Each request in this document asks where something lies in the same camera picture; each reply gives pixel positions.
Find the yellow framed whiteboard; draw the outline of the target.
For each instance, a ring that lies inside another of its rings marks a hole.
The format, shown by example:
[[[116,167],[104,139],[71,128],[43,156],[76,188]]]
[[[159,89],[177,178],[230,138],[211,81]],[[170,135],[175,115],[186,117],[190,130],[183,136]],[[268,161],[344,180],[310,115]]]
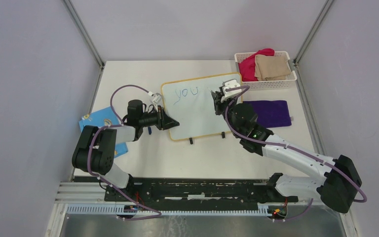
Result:
[[[167,115],[179,122],[169,129],[173,141],[230,132],[222,115],[215,115],[212,91],[219,91],[224,82],[235,79],[241,84],[240,73],[166,82],[161,85],[163,107]]]

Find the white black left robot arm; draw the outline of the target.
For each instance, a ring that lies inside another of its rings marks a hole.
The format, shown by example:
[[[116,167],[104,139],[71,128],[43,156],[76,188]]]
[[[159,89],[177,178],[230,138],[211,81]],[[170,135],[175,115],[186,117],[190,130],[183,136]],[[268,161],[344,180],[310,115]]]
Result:
[[[179,125],[162,106],[156,105],[153,112],[145,112],[141,100],[131,100],[125,125],[112,125],[103,130],[92,125],[84,127],[73,153],[72,165],[116,186],[117,196],[123,201],[130,201],[135,196],[135,187],[129,184],[131,175],[114,164],[116,139],[122,143],[134,142],[143,134],[145,127],[168,130]]]

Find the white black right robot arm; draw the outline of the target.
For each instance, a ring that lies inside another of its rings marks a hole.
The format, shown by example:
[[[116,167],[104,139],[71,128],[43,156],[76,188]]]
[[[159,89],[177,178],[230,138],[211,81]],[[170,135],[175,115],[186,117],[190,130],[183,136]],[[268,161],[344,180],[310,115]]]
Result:
[[[236,102],[241,93],[241,90],[235,95],[213,91],[215,113],[223,116],[246,151],[277,160],[304,174],[274,173],[265,188],[269,200],[294,196],[319,199],[339,213],[347,213],[354,202],[367,201],[361,189],[362,179],[352,159],[344,155],[333,158],[312,153],[289,143],[257,122],[258,115],[252,105]]]

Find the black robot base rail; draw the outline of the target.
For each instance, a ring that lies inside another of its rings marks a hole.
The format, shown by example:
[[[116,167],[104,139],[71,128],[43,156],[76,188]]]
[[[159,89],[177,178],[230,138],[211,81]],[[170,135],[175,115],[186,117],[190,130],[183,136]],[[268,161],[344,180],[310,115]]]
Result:
[[[266,179],[190,179],[134,177],[122,190],[128,197],[107,186],[104,200],[144,205],[143,211],[253,211],[259,204],[294,203],[297,196],[285,197]]]

